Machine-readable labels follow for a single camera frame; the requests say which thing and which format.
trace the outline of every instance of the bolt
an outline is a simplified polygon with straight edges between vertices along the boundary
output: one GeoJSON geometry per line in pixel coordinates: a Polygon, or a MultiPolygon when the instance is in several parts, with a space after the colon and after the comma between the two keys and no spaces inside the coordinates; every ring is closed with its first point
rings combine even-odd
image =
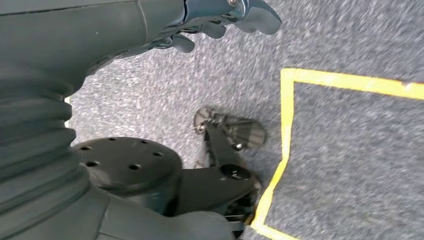
{"type": "Polygon", "coordinates": [[[242,149],[243,149],[243,144],[241,144],[241,143],[237,143],[234,147],[235,147],[235,149],[236,149],[237,151],[240,151],[240,150],[242,150],[242,149]]]}
{"type": "Polygon", "coordinates": [[[231,6],[231,7],[235,7],[236,6],[236,4],[237,4],[237,0],[227,0],[228,1],[228,4],[231,6]]]}

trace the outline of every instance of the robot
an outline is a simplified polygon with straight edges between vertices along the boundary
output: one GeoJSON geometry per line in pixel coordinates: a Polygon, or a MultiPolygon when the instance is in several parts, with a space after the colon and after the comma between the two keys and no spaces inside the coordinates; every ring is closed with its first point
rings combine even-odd
{"type": "Polygon", "coordinates": [[[238,151],[258,147],[252,119],[204,107],[194,169],[141,138],[71,142],[64,99],[114,59],[151,49],[188,53],[183,34],[226,25],[274,34],[261,0],[1,0],[0,240],[233,240],[255,211],[259,181],[238,151]]]}

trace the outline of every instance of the floor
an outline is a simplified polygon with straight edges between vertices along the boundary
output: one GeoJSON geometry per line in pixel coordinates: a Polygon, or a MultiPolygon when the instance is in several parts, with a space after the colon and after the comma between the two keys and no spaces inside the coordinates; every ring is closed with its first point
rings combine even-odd
{"type": "MultiPolygon", "coordinates": [[[[195,111],[217,106],[256,118],[265,146],[243,153],[268,184],[281,160],[280,70],[303,68],[424,82],[420,0],[269,0],[272,36],[229,27],[196,49],[152,50],[90,76],[71,98],[75,143],[106,136],[160,142],[191,168],[195,111]]],[[[291,154],[266,224],[302,240],[424,239],[417,171],[424,102],[295,83],[291,154]]],[[[249,229],[248,240],[268,238],[249,229]]]]}

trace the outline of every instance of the yellow tape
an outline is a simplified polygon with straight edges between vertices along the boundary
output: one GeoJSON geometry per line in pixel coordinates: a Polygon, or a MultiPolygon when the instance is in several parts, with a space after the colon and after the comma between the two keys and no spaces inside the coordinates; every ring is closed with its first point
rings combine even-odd
{"type": "Polygon", "coordinates": [[[294,82],[327,87],[372,92],[403,98],[424,100],[424,84],[408,83],[377,77],[348,75],[342,73],[315,71],[298,68],[281,70],[281,162],[278,164],[269,186],[266,188],[256,209],[251,227],[259,234],[272,240],[298,240],[284,232],[265,225],[265,218],[271,207],[274,190],[283,177],[290,156],[290,141],[294,116],[294,82]]]}
{"type": "Polygon", "coordinates": [[[281,75],[291,76],[292,80],[298,83],[316,84],[327,87],[424,100],[424,84],[422,83],[402,83],[398,80],[378,77],[297,68],[283,69],[281,75]]]}

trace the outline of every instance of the screw hole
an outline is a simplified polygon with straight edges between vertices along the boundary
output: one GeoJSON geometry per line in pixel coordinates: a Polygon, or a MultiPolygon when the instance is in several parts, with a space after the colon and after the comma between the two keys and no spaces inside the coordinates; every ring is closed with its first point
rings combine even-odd
{"type": "Polygon", "coordinates": [[[83,151],[88,151],[88,150],[92,150],[93,148],[91,146],[83,146],[80,149],[83,151]]]}
{"type": "Polygon", "coordinates": [[[87,163],[85,163],[85,165],[87,167],[91,168],[91,167],[95,167],[95,166],[100,165],[100,162],[98,162],[98,161],[88,161],[87,163]]]}
{"type": "Polygon", "coordinates": [[[142,166],[140,164],[131,164],[128,166],[128,168],[131,170],[139,170],[142,168],[142,166]]]}

